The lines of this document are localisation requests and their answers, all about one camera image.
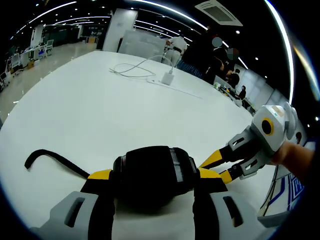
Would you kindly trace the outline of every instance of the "white cable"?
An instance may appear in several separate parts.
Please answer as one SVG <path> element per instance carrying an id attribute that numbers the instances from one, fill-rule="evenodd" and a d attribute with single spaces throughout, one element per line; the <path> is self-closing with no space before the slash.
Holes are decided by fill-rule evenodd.
<path id="1" fill-rule="evenodd" d="M 173 65 L 173 63 L 172 63 L 167 57 L 165 57 L 165 56 L 163 56 L 163 55 L 151 56 L 151 57 L 143 60 L 142 62 L 140 62 L 140 63 L 137 64 L 137 65 L 132 65 L 132 64 L 129 64 L 129 63 L 121 63 L 121 64 L 116 65 L 116 66 L 119 66 L 119 65 L 126 64 L 126 65 L 131 65 L 131 66 L 133 66 L 132 68 L 129 68 L 128 70 L 125 70 L 125 71 L 116 71 L 116 70 L 115 70 L 115 67 L 116 67 L 116 66 L 114 66 L 113 69 L 111 69 L 111 68 L 109 68 L 109 69 L 110 69 L 111 72 L 113 72 L 113 73 L 115 73 L 115 74 L 119 74 L 119 75 L 121 75 L 121 76 L 128 77 L 128 78 L 154 77 L 154 76 L 156 76 L 156 74 L 155 74 L 154 72 L 149 71 L 149 70 L 147 70 L 147 69 L 144 69 L 144 68 L 142 68 L 142 67 L 138 67 L 138 66 L 141 65 L 141 64 L 143 64 L 144 62 L 146 62 L 146 61 L 148 61 L 148 60 L 150 60 L 150 59 L 156 58 L 156 57 L 162 57 L 162 58 L 165 58 L 165 59 L 167 59 L 167 60 L 169 61 L 169 63 L 171 64 L 171 70 L 169 71 L 169 73 L 172 74 L 173 69 L 174 69 L 174 65 Z M 134 69 L 134 68 L 143 69 L 143 70 L 151 73 L 152 75 L 147 75 L 147 76 L 128 76 L 128 75 L 124 75 L 124 74 L 123 74 L 123 73 L 126 73 L 126 72 L 128 72 L 128 71 L 131 71 L 131 70 Z"/>

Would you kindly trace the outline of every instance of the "pillar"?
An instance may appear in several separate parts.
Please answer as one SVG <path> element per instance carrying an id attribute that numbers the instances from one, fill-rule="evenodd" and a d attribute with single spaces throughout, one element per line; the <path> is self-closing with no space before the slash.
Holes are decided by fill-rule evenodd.
<path id="1" fill-rule="evenodd" d="M 84 26 L 82 24 L 80 24 L 78 26 L 79 29 L 79 33 L 78 33 L 78 39 L 80 38 L 80 36 L 82 35 L 82 33 L 84 32 Z"/>
<path id="2" fill-rule="evenodd" d="M 137 11 L 118 8 L 111 18 L 102 50 L 116 53 L 120 38 L 126 30 L 133 29 L 137 17 Z"/>
<path id="3" fill-rule="evenodd" d="M 42 30 L 44 25 L 40 24 L 32 30 L 30 47 L 38 46 L 41 43 Z"/>

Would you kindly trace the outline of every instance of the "monitor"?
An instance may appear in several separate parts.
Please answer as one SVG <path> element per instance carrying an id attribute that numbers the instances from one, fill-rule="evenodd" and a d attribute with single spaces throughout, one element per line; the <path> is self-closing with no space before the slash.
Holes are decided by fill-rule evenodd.
<path id="1" fill-rule="evenodd" d="M 1 80 L 4 80 L 6 77 L 7 77 L 7 74 L 6 74 L 5 72 L 3 72 L 3 73 L 0 75 L 0 79 L 1 79 Z"/>

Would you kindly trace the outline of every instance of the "floor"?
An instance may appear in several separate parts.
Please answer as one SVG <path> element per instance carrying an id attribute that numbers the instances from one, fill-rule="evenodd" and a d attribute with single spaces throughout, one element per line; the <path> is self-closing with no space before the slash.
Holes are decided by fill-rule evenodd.
<path id="1" fill-rule="evenodd" d="M 54 47 L 52 55 L 11 78 L 9 86 L 0 93 L 1 121 L 7 119 L 15 104 L 42 78 L 67 62 L 96 50 L 96 46 L 95 43 L 77 42 Z"/>

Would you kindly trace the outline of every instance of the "ceiling light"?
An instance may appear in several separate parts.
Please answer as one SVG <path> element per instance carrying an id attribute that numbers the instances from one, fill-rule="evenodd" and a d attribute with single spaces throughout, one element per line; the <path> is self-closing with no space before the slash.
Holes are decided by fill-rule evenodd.
<path id="1" fill-rule="evenodd" d="M 247 65 L 245 65 L 244 61 L 242 61 L 242 59 L 241 59 L 240 57 L 238 57 L 238 59 L 239 59 L 239 61 L 243 64 L 243 66 L 244 66 L 246 69 L 249 69 L 249 68 L 247 67 Z"/>
<path id="2" fill-rule="evenodd" d="M 295 71 L 294 71 L 294 58 L 292 55 L 292 51 L 291 51 L 291 45 L 290 45 L 290 41 L 289 41 L 289 37 L 288 34 L 286 32 L 286 28 L 283 24 L 283 22 L 281 21 L 281 18 L 277 12 L 277 10 L 274 8 L 274 6 L 272 6 L 272 4 L 270 2 L 268 2 L 267 0 L 264 0 L 265 3 L 267 4 L 267 6 L 269 7 L 270 11 L 272 12 L 276 23 L 278 24 L 284 43 L 285 43 L 285 48 L 286 48 L 286 52 L 287 52 L 287 57 L 288 57 L 288 62 L 289 62 L 289 69 L 290 69 L 290 95 L 289 95 L 289 104 L 292 103 L 292 99 L 294 98 L 294 88 L 295 88 Z"/>
<path id="3" fill-rule="evenodd" d="M 225 43 L 225 41 L 222 41 L 223 45 L 225 45 L 227 48 L 229 48 L 229 45 Z"/>
<path id="4" fill-rule="evenodd" d="M 189 40 L 190 42 L 193 42 L 191 39 L 189 39 L 189 38 L 187 38 L 187 37 L 185 37 L 185 36 L 184 36 L 184 38 L 187 39 L 187 40 Z"/>
<path id="5" fill-rule="evenodd" d="M 19 30 L 19 31 L 21 31 L 22 29 L 24 29 L 24 28 L 25 28 L 25 26 L 27 26 L 27 25 L 24 25 L 22 28 L 20 28 L 20 30 Z"/>
<path id="6" fill-rule="evenodd" d="M 136 27 L 136 28 L 141 28 L 141 29 L 146 29 L 146 30 L 150 30 L 150 31 L 156 32 L 156 33 L 158 33 L 158 34 L 163 34 L 163 35 L 165 35 L 165 36 L 167 36 L 167 37 L 169 37 L 169 38 L 172 38 L 172 36 L 170 36 L 170 35 L 167 35 L 167 34 L 164 34 L 164 33 L 162 33 L 162 32 L 159 32 L 159 31 L 156 31 L 156 30 L 153 30 L 153 29 L 149 29 L 149 28 L 146 28 L 146 27 L 143 27 L 143 26 L 134 25 L 134 27 Z"/>
<path id="7" fill-rule="evenodd" d="M 105 19 L 105 18 L 110 18 L 110 17 L 109 16 L 84 16 L 84 17 L 77 17 L 77 18 L 59 21 L 59 22 L 56 22 L 55 24 L 61 24 L 64 22 L 74 21 L 74 20 L 78 20 L 78 19 L 94 19 L 94 18 L 104 18 Z"/>
<path id="8" fill-rule="evenodd" d="M 93 24 L 94 21 L 86 21 L 86 22 L 79 22 L 79 23 L 74 23 L 74 24 L 71 24 L 71 25 L 77 25 L 79 26 L 79 24 Z"/>
<path id="9" fill-rule="evenodd" d="M 164 27 L 162 27 L 162 26 L 158 26 L 158 25 L 155 25 L 155 24 L 152 24 L 152 23 L 146 22 L 146 21 L 139 21 L 139 20 L 136 20 L 136 22 L 143 23 L 143 24 L 149 24 L 149 25 L 155 26 L 155 27 L 157 27 L 157 28 L 161 28 L 161 29 L 167 30 L 167 31 L 169 31 L 169 32 L 171 32 L 171 33 L 173 33 L 173 34 L 180 35 L 180 34 L 179 34 L 179 33 L 177 33 L 177 32 L 171 31 L 171 30 L 166 29 L 166 28 L 164 28 Z"/>
<path id="10" fill-rule="evenodd" d="M 65 7 L 65 6 L 70 5 L 70 4 L 75 4 L 75 3 L 76 3 L 76 1 L 72 1 L 72 2 L 68 2 L 68 3 L 66 3 L 66 4 L 63 4 L 63 5 L 57 6 L 57 7 L 55 7 L 55 8 L 52 8 L 52 9 L 50 9 L 50 10 L 48 10 L 48 11 L 46 11 L 46 12 L 44 12 L 44 13 L 40 14 L 40 15 L 39 15 L 39 16 L 37 16 L 36 18 L 32 19 L 32 20 L 29 22 L 29 24 L 30 24 L 30 23 L 32 23 L 34 20 L 36 20 L 36 19 L 38 19 L 38 18 L 42 17 L 43 15 L 46 15 L 47 13 L 50 13 L 50 12 L 52 12 L 52 11 L 56 10 L 56 9 L 59 9 L 59 8 Z"/>
<path id="11" fill-rule="evenodd" d="M 198 24 L 199 26 L 201 26 L 201 27 L 204 28 L 205 30 L 208 30 L 208 28 L 205 27 L 204 25 L 202 25 L 200 22 L 198 22 L 198 21 L 194 20 L 193 18 L 191 18 L 191 17 L 189 17 L 189 16 L 187 16 L 187 15 L 185 15 L 185 14 L 183 14 L 183 13 L 177 11 L 177 10 L 174 10 L 174 9 L 172 9 L 172 8 L 170 8 L 170 7 L 167 7 L 167 6 L 158 4 L 158 3 L 154 3 L 154 2 L 151 2 L 151 1 L 145 1 L 145 0 L 131 0 L 131 1 L 141 2 L 141 3 L 145 3 L 145 4 L 151 4 L 151 5 L 155 5 L 155 6 L 157 6 L 157 7 L 163 8 L 163 9 L 167 9 L 167 10 L 169 10 L 169 11 L 171 11 L 171 12 L 174 12 L 174 13 L 176 13 L 176 14 L 179 14 L 179 15 L 182 16 L 182 17 L 185 17 L 186 19 L 194 22 L 195 24 Z"/>

